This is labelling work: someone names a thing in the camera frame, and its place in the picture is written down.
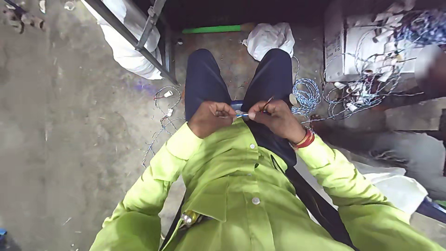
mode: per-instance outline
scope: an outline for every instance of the red bangle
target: red bangle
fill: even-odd
[[[291,146],[295,149],[304,148],[309,146],[314,141],[314,133],[310,129],[306,129],[306,134],[303,140],[301,140],[299,143],[291,143]]]

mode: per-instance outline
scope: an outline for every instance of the shirt sleeve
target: shirt sleeve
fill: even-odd
[[[387,204],[387,198],[338,150],[316,135],[313,143],[296,153],[337,206]]]
[[[339,215],[360,250],[444,251],[414,230],[409,214],[395,208],[341,152],[328,147],[319,136],[296,153],[339,206]]]
[[[90,251],[158,250],[158,214],[171,184],[202,141],[185,123],[155,154],[113,214],[105,219]]]

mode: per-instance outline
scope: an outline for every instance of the white sack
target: white sack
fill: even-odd
[[[372,167],[352,161],[356,169],[371,181],[395,207],[413,214],[427,196],[426,189],[415,179],[404,176],[406,170],[399,167]]]
[[[273,48],[282,49],[290,57],[293,56],[294,38],[289,23],[258,24],[251,31],[248,39],[243,40],[242,43],[248,47],[248,53],[257,61],[261,61]]]
[[[81,0],[88,11],[98,20],[104,33],[105,40],[113,50],[113,58],[125,69],[146,79],[162,79],[161,72],[155,68],[140,52],[112,28],[90,5]],[[141,38],[146,22],[145,15],[129,0],[104,0],[104,4],[137,38]],[[161,63],[158,48],[160,33],[153,28],[145,44],[145,48]]]

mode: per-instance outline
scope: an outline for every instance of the dirty floor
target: dirty floor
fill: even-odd
[[[44,18],[47,30],[27,28],[17,34],[0,25],[0,227],[7,228],[17,250],[85,251],[144,171],[142,159],[163,117],[153,95],[171,84],[120,67],[82,3],[76,2],[71,12],[60,1],[47,2],[47,14],[34,1],[25,8]],[[294,54],[301,64],[298,77],[320,83],[322,27],[292,28]],[[216,58],[232,99],[242,99],[258,64],[240,43],[247,36],[181,35],[184,44],[175,48],[176,76],[183,84],[179,91],[184,89],[187,56],[206,48]],[[166,111],[176,98],[160,100],[160,108]],[[318,113],[326,113],[323,106]],[[183,116],[180,103],[173,118]],[[384,113],[377,116],[376,121],[386,118]],[[350,121],[357,126],[374,123]],[[182,123],[179,119],[174,125]],[[154,150],[169,136],[161,133]],[[183,192],[181,181],[170,190],[160,214],[164,233]],[[423,217],[416,222],[432,238],[441,239],[437,235],[446,230]]]

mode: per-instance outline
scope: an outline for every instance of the hand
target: hand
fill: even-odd
[[[206,138],[218,129],[230,126],[235,120],[235,111],[226,103],[205,101],[187,122],[190,130],[199,138]]]
[[[288,105],[283,100],[273,100],[266,106],[266,111],[271,115],[262,113],[266,101],[260,101],[249,109],[249,118],[255,122],[264,124],[274,134],[286,138],[293,143],[303,140],[306,130],[291,113]]]

